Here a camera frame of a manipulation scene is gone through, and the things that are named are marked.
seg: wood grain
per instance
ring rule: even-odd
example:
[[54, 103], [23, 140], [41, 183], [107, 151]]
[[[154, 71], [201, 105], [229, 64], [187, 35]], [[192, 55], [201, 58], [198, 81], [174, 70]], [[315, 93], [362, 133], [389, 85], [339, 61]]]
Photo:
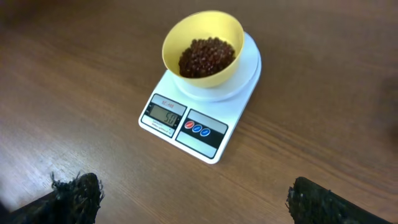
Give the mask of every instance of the wood grain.
[[[51, 171], [69, 180], [80, 170], [103, 180], [100, 224], [293, 223], [287, 190], [304, 176], [398, 222], [397, 1], [34, 6], [0, 16], [0, 201], [8, 209], [49, 193]], [[137, 124], [165, 70], [165, 35], [205, 9], [236, 16], [263, 58], [214, 166]]]

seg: red button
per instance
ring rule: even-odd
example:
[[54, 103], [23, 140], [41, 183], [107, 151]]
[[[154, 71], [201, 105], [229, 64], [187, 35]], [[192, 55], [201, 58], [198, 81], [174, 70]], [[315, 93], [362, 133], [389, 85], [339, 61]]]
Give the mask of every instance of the red button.
[[195, 122], [193, 121], [188, 121], [185, 123], [185, 128], [190, 129], [193, 127], [193, 125], [195, 125]]

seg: white scale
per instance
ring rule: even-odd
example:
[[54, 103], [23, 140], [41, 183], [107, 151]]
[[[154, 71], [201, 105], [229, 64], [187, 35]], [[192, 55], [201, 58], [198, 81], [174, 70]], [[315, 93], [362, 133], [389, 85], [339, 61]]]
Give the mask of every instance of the white scale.
[[166, 71], [138, 123], [145, 130], [209, 164], [217, 163], [261, 74], [261, 56], [245, 33], [235, 74], [214, 88], [198, 88]]

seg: button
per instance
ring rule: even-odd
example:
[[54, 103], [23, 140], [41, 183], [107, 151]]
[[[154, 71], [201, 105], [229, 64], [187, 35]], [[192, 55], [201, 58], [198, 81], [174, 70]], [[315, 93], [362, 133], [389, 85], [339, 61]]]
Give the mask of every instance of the button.
[[200, 132], [200, 136], [202, 136], [202, 137], [206, 137], [207, 135], [209, 135], [210, 134], [210, 129], [208, 129], [208, 128], [205, 128], [205, 129], [203, 129], [201, 132]]
[[193, 121], [188, 121], [188, 122], [186, 122], [185, 123], [185, 128], [186, 129], [190, 129], [190, 128], [192, 128], [193, 127], [193, 125], [195, 124], [195, 122], [193, 122]]
[[198, 132], [201, 130], [201, 128], [202, 128], [202, 126], [201, 126], [200, 124], [197, 124], [197, 125], [195, 125], [195, 126], [192, 128], [192, 131], [193, 131], [194, 133], [198, 133]]

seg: digital display screen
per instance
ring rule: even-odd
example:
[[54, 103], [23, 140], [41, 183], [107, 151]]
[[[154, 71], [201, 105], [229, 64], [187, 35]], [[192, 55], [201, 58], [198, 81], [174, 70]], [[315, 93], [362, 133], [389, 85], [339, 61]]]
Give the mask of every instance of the digital display screen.
[[174, 125], [175, 120], [177, 120], [178, 117], [175, 113], [171, 113], [157, 105], [154, 105], [149, 115], [158, 119], [159, 121], [163, 121], [170, 126]]

